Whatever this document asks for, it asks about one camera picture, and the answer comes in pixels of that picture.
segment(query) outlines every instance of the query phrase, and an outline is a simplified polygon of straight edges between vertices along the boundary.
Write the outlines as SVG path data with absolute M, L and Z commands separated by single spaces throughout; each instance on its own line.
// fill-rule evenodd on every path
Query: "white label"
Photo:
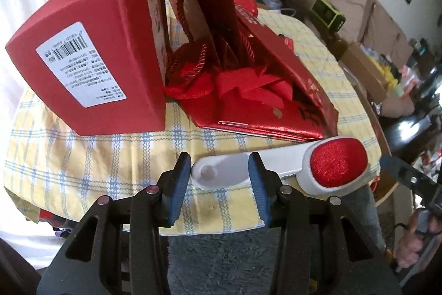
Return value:
M 166 42 L 164 40 L 164 27 L 163 18 L 161 17 L 160 2 L 161 0 L 147 0 L 150 19 L 152 20 L 152 32 L 153 40 L 155 42 L 156 57 L 158 58 L 158 64 L 160 66 L 161 77 L 163 78 L 164 85 L 167 68 L 167 53 Z
M 126 99 L 81 22 L 44 42 L 37 53 L 85 108 Z

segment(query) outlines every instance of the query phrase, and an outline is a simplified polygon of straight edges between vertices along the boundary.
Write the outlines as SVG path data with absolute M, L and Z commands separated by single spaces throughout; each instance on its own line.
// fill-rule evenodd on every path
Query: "red cardboard box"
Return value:
M 49 0 L 6 45 L 80 135 L 164 130 L 169 49 L 164 0 Z

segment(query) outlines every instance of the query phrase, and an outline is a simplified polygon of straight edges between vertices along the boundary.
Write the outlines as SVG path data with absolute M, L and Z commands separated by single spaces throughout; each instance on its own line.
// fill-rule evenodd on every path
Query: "checkered tablecloth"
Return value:
M 362 141 L 371 171 L 379 174 L 381 150 L 356 93 L 326 47 L 301 22 L 271 11 L 259 18 L 293 39 L 295 51 L 339 111 L 340 135 Z M 169 15 L 172 46 L 184 39 Z M 203 156 L 290 145 L 287 141 L 197 128 L 176 103 L 166 111 L 166 130 L 142 134 L 80 137 L 26 88 L 17 110 L 4 166 L 5 187 L 18 209 L 37 221 L 39 209 L 80 220 L 103 194 L 135 195 L 173 168 L 180 152 Z M 286 180 L 299 189 L 296 178 Z M 181 215 L 163 234 L 227 233 L 262 226 L 250 186 L 203 191 L 189 184 Z

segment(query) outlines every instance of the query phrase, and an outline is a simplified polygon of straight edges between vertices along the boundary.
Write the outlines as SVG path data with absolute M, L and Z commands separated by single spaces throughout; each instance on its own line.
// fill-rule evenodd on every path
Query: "gray carpet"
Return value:
M 368 186 L 342 197 L 382 251 L 379 219 Z M 280 229 L 169 237 L 169 285 L 174 295 L 268 294 Z

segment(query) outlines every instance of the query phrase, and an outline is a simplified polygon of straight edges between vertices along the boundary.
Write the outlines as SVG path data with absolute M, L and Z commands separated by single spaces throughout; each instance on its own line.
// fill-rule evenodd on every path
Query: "brown sofa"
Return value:
M 337 59 L 339 57 L 331 48 L 338 48 L 338 52 L 346 50 L 345 45 L 340 44 L 340 38 L 341 41 L 345 40 L 344 43 L 361 43 L 379 54 L 390 56 L 398 68 L 406 64 L 413 52 L 404 32 L 377 0 L 330 0 L 346 16 L 346 21 L 336 38 L 321 32 L 318 23 L 312 22 L 311 17 L 308 17 L 309 9 L 315 0 L 282 0 L 282 2 L 284 7 L 296 9 L 296 18 L 322 38 Z M 389 92 L 387 99 L 382 103 L 382 108 L 385 110 L 383 115 L 392 118 L 408 115 L 414 111 L 413 103 L 409 97 L 400 99 L 394 91 Z

